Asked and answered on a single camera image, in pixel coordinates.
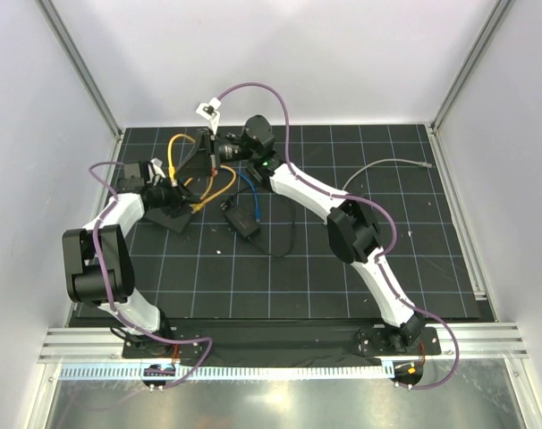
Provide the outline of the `black network switch box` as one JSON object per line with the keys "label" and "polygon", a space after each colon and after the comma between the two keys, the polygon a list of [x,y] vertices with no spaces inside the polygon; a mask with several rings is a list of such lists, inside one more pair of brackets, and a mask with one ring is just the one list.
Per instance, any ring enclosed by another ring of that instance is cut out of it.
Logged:
{"label": "black network switch box", "polygon": [[192,212],[180,213],[167,208],[154,208],[147,211],[144,218],[169,231],[182,233],[191,221]]}

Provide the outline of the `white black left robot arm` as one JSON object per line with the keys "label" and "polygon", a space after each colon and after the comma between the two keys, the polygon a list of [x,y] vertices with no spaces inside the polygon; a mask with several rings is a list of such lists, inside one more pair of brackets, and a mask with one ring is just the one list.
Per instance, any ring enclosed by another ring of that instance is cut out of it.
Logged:
{"label": "white black left robot arm", "polygon": [[197,347],[209,338],[177,339],[165,312],[136,288],[126,235],[151,210],[178,208],[187,198],[167,181],[131,192],[113,191],[95,219],[62,237],[69,298],[109,314],[123,326],[124,341],[138,344],[155,358],[173,347]]}

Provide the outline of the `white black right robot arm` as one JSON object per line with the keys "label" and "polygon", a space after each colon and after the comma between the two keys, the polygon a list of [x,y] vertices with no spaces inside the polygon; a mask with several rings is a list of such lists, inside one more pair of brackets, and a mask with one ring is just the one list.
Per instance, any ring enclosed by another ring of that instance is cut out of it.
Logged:
{"label": "white black right robot arm", "polygon": [[241,134],[221,134],[214,127],[198,131],[192,149],[180,164],[168,165],[172,184],[182,179],[213,177],[225,163],[245,161],[254,181],[278,196],[305,207],[327,227],[333,254],[350,265],[365,282],[382,316],[386,344],[408,354],[419,345],[424,317],[403,292],[386,258],[376,213],[380,205],[333,188],[306,174],[287,156],[275,151],[275,136],[267,119],[249,118]]}

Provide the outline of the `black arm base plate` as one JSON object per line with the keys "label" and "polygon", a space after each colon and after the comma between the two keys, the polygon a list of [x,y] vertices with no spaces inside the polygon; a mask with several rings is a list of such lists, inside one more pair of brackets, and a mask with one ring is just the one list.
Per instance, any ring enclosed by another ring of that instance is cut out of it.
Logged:
{"label": "black arm base plate", "polygon": [[200,339],[209,337],[213,346],[207,363],[212,366],[330,365],[352,358],[441,354],[437,332],[432,327],[424,327],[407,341],[378,322],[360,319],[182,324],[173,330],[177,345],[128,333],[125,328],[113,327],[111,333],[123,341],[124,358],[175,357],[186,363],[207,350],[207,344]]}

